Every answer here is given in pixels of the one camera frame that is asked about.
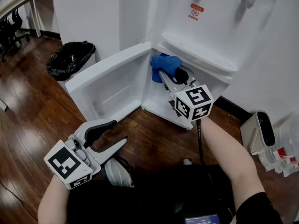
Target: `white wall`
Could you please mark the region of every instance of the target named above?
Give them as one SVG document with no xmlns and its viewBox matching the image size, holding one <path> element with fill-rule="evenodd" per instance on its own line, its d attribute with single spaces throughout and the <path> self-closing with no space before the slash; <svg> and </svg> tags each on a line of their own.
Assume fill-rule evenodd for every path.
<svg viewBox="0 0 299 224">
<path fill-rule="evenodd" d="M 272 122 L 299 110 L 299 0 L 287 0 L 284 21 L 261 55 L 223 96 L 249 112 L 265 110 Z"/>
<path fill-rule="evenodd" d="M 63 43 L 93 43 L 97 61 L 120 51 L 119 0 L 53 1 Z"/>
<path fill-rule="evenodd" d="M 54 0 L 63 43 L 87 40 L 96 60 L 138 44 L 146 34 L 150 0 Z"/>
</svg>

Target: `black cable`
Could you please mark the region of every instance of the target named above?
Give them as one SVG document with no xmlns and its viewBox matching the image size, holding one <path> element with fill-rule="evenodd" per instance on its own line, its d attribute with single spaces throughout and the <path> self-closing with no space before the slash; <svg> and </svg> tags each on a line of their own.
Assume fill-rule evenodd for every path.
<svg viewBox="0 0 299 224">
<path fill-rule="evenodd" d="M 215 191 L 216 191 L 217 194 L 218 194 L 218 199 L 219 199 L 219 201 L 220 201 L 221 203 L 223 203 L 223 204 L 226 206 L 226 208 L 228 209 L 230 215 L 232 216 L 232 218 L 234 218 L 233 212 L 230 210 L 230 208 L 229 208 L 229 207 L 222 201 L 222 199 L 220 198 L 219 192 L 218 192 L 218 190 L 217 190 L 216 187 L 215 187 L 215 184 L 214 184 L 214 182 L 213 182 L 213 179 L 212 179 L 212 177 L 211 177 L 211 175 L 210 175 L 208 169 L 206 168 L 205 161 L 204 161 L 204 155 L 203 155 L 203 151 L 202 151 L 201 126 L 200 126 L 200 125 L 201 125 L 201 120 L 200 120 L 200 119 L 198 119 L 198 120 L 196 121 L 196 125 L 197 125 L 197 140 L 198 140 L 198 146 L 199 146 L 200 164 L 201 164 L 202 166 L 204 166 L 205 171 L 206 171 L 207 175 L 209 176 L 209 178 L 210 178 L 210 180 L 211 180 L 211 183 L 212 183 L 212 185 L 213 185 Z"/>
<path fill-rule="evenodd" d="M 186 87 L 190 87 L 195 81 L 197 81 L 197 80 L 192 80 L 192 81 L 190 82 L 190 84 L 185 85 L 180 91 L 183 91 L 184 88 L 186 88 Z"/>
<path fill-rule="evenodd" d="M 200 164 L 205 165 L 204 155 L 203 155 L 203 151 L 202 151 L 202 143 L 201 143 L 201 129 L 200 129 L 201 119 L 198 119 L 196 121 L 196 124 L 197 124 L 197 141 L 198 141 L 198 146 L 199 146 Z"/>
<path fill-rule="evenodd" d="M 16 194 L 14 194 L 11 190 L 9 190 L 8 188 L 6 188 L 5 186 L 4 186 L 4 184 L 0 181 L 0 184 L 1 184 L 1 186 L 5 189 L 5 190 L 7 190 L 7 191 L 9 191 L 16 199 L 18 199 L 20 202 L 21 202 L 21 204 L 23 205 L 23 207 L 25 208 L 25 210 L 37 221 L 37 218 L 35 217 L 35 216 L 33 216 L 32 214 L 31 214 L 31 212 L 30 211 L 28 211 L 28 209 L 26 208 L 26 206 L 25 206 L 25 203 L 21 200 L 21 199 L 19 199 L 17 196 L 16 196 Z"/>
</svg>

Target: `wooden floor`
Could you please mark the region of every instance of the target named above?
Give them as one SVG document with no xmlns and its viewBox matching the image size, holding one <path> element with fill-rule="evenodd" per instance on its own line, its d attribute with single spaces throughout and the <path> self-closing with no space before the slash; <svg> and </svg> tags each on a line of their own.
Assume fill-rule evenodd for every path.
<svg viewBox="0 0 299 224">
<path fill-rule="evenodd" d="M 24 40 L 21 50 L 0 63 L 0 98 L 8 105 L 5 112 L 0 111 L 0 180 L 35 216 L 52 177 L 43 157 L 85 120 L 45 69 L 47 60 L 60 47 L 58 40 L 31 37 L 30 42 Z M 241 141 L 238 119 L 217 107 L 210 118 Z M 107 132 L 102 143 L 123 135 L 128 135 L 129 141 L 120 156 L 135 169 L 153 172 L 180 164 L 186 157 L 199 163 L 195 129 L 186 131 L 140 108 Z M 205 162 L 215 164 L 205 144 L 203 148 Z M 284 223 L 291 224 L 299 203 L 299 174 L 283 178 L 273 171 L 266 173 L 258 161 L 256 165 L 274 207 Z M 0 187 L 0 223 L 36 221 Z"/>
</svg>

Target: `shoe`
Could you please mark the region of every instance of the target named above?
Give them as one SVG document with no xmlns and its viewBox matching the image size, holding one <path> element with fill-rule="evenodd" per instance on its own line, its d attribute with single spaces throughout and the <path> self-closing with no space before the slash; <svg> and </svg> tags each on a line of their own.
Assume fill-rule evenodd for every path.
<svg viewBox="0 0 299 224">
<path fill-rule="evenodd" d="M 192 165 L 192 160 L 189 158 L 184 159 L 183 165 Z"/>
<path fill-rule="evenodd" d="M 105 164 L 108 180 L 114 186 L 133 188 L 129 172 L 115 159 L 110 159 Z"/>
</svg>

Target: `office chair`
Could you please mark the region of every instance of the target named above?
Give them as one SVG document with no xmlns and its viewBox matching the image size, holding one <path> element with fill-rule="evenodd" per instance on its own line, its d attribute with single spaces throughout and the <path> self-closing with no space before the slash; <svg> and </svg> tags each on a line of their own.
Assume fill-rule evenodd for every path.
<svg viewBox="0 0 299 224">
<path fill-rule="evenodd" d="M 18 9 L 14 10 L 12 12 L 12 20 L 13 24 L 9 22 L 9 19 L 6 18 L 4 21 L 0 22 L 0 45 L 1 45 L 1 54 L 2 62 L 5 62 L 4 56 L 7 54 L 9 49 L 12 46 L 16 46 L 16 42 L 19 42 L 19 44 L 22 43 L 21 39 L 26 38 L 27 41 L 29 41 L 29 35 L 25 34 L 22 36 L 16 36 L 15 32 L 18 31 L 23 23 L 22 18 L 19 15 Z"/>
</svg>

